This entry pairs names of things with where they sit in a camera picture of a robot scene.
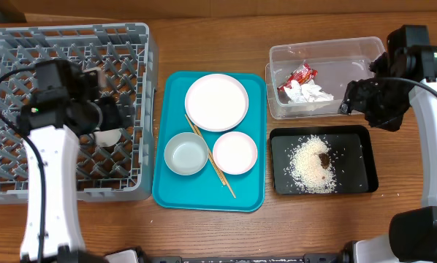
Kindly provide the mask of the white plastic cup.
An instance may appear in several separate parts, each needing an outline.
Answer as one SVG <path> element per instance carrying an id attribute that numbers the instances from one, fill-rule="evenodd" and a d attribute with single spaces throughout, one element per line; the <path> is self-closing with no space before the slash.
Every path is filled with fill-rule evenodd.
<path id="1" fill-rule="evenodd" d="M 120 129 L 94 132 L 95 143 L 101 147 L 111 147 L 117 144 L 120 138 L 121 138 Z"/>

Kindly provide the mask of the white napkin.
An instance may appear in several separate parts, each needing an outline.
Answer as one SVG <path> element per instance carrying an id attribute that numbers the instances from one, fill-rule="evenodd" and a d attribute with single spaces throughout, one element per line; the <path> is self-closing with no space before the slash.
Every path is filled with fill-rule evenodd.
<path id="1" fill-rule="evenodd" d="M 313 80 L 299 84 L 296 80 L 290 82 L 289 87 L 284 87 L 285 94 L 291 103 L 329 102 L 334 100 L 332 94 L 322 90 Z"/>

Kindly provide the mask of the grey-green bowl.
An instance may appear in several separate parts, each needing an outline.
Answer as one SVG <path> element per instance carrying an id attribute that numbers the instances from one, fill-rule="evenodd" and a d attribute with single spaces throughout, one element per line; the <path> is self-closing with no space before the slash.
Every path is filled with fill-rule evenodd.
<path id="1" fill-rule="evenodd" d="M 198 173 L 208 161 L 208 146 L 201 136 L 183 132 L 172 137 L 165 146 L 167 167 L 178 175 Z"/>

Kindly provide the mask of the wooden chopstick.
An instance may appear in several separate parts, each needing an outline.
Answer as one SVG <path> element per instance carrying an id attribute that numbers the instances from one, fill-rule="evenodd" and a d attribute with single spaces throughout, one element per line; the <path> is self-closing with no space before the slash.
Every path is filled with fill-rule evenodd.
<path id="1" fill-rule="evenodd" d="M 193 132 L 194 132 L 195 134 L 197 134 L 198 136 L 200 136 L 203 140 L 205 140 L 204 137 L 202 136 L 202 133 L 201 133 L 201 131 L 199 130 L 199 128 L 198 128 L 196 125 L 194 125 L 194 124 L 192 123 L 192 121 L 191 121 L 190 118 L 187 116 L 187 114 L 184 114 L 184 115 L 185 115 L 185 118 L 186 118 L 186 120 L 188 121 L 188 123 L 189 123 L 191 129 L 193 130 Z M 207 150 L 208 150 L 208 160 L 209 160 L 209 162 L 211 163 L 211 165 L 213 166 L 213 168 L 214 168 L 216 174 L 218 175 L 219 180 L 221 181 L 221 183 L 222 183 L 223 186 L 226 186 L 226 187 L 229 189 L 231 195 L 232 195 L 233 198 L 235 199 L 235 198 L 236 198 L 236 195 L 235 195 L 234 191 L 232 190 L 232 187 L 231 187 L 231 185 L 229 184 L 229 181 L 226 179 L 224 173 L 223 173 L 223 172 L 218 168 L 218 166 L 216 165 L 216 163 L 215 163 L 215 161 L 214 161 L 214 159 L 213 159 L 212 152 L 211 152 L 210 148 L 208 147 L 208 145 L 206 145 L 206 148 L 207 148 Z"/>
<path id="2" fill-rule="evenodd" d="M 204 137 L 202 136 L 202 133 L 200 132 L 199 128 L 197 128 L 194 124 L 193 124 L 193 128 L 194 128 L 195 132 L 196 132 L 196 133 L 197 133 L 201 138 L 204 139 Z M 215 162 L 214 162 L 214 160 L 213 160 L 213 157 L 212 157 L 212 152 L 210 151 L 209 148 L 208 148 L 208 159 L 209 159 L 210 163 L 212 164 L 212 166 L 213 166 L 213 168 L 214 168 L 216 174 L 218 175 L 219 180 L 221 181 L 222 185 L 225 186 L 225 185 L 226 185 L 225 178 L 224 178 L 224 176 L 222 175 L 222 173 L 219 171 L 218 167 L 216 166 L 216 164 L 215 164 Z"/>

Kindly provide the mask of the brown food scrap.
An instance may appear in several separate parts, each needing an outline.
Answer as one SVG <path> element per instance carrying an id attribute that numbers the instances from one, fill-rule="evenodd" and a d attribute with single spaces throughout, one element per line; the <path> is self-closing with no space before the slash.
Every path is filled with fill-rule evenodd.
<path id="1" fill-rule="evenodd" d="M 323 169 L 329 169 L 330 166 L 330 157 L 327 153 L 320 153 L 318 155 L 320 161 L 321 161 L 321 167 Z"/>

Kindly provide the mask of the red snack wrapper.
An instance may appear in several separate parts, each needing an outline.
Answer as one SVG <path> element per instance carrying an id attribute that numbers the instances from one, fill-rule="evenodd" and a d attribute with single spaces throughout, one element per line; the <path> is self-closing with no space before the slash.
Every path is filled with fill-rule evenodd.
<path id="1" fill-rule="evenodd" d="M 297 81 L 300 85 L 305 84 L 309 80 L 314 79 L 317 74 L 317 70 L 311 68 L 307 63 L 302 63 L 286 77 L 284 83 L 278 87 L 278 91 L 283 91 L 285 88 L 291 88 L 291 82 L 293 80 Z"/>

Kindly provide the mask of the large white round plate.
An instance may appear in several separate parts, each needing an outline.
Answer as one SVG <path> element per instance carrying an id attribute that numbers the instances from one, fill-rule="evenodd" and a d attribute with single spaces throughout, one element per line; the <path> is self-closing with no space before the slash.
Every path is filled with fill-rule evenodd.
<path id="1" fill-rule="evenodd" d="M 225 74 L 209 74 L 193 82 L 186 92 L 189 119 L 209 132 L 225 132 L 236 127 L 248 112 L 249 98 L 237 79 Z"/>

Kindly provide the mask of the pile of white rice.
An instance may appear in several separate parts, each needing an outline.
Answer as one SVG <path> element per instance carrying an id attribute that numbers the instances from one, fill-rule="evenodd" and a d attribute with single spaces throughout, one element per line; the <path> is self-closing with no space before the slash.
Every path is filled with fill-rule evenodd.
<path id="1" fill-rule="evenodd" d="M 334 194 L 340 185 L 336 181 L 335 161 L 338 152 L 333 151 L 328 135 L 303 135 L 290 144 L 284 151 L 288 164 L 282 169 L 287 177 L 286 186 L 290 193 L 296 194 Z M 330 157 L 329 169 L 321 167 L 318 157 L 327 153 Z"/>

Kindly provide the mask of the small pink-white bowl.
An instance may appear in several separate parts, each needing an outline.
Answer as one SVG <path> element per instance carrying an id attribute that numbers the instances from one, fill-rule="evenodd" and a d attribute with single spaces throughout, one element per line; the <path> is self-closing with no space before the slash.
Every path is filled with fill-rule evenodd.
<path id="1" fill-rule="evenodd" d="M 212 154 L 213 160 L 222 172 L 242 175 L 256 164 L 258 149 L 250 136 L 239 131 L 231 131 L 216 140 Z"/>

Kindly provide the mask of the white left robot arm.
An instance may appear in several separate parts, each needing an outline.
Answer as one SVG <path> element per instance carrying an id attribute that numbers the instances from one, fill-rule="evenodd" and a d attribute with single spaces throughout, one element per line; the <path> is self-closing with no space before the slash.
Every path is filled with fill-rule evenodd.
<path id="1" fill-rule="evenodd" d="M 17 117 L 28 166 L 26 229 L 21 262 L 105 262 L 87 252 L 77 211 L 80 136 L 132 124 L 129 98 L 101 96 L 107 78 L 55 59 L 35 66 L 37 90 Z"/>

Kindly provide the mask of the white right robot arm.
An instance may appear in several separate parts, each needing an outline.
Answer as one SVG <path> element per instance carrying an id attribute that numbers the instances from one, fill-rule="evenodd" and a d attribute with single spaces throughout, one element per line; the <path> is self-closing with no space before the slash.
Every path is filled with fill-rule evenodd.
<path id="1" fill-rule="evenodd" d="M 341 262 L 437 262 L 437 46 L 427 29 L 404 25 L 390 33 L 387 51 L 370 65 L 374 76 L 351 81 L 338 110 L 363 113 L 370 126 L 396 132 L 413 109 L 422 150 L 422 206 L 395 215 L 387 234 L 347 244 Z"/>

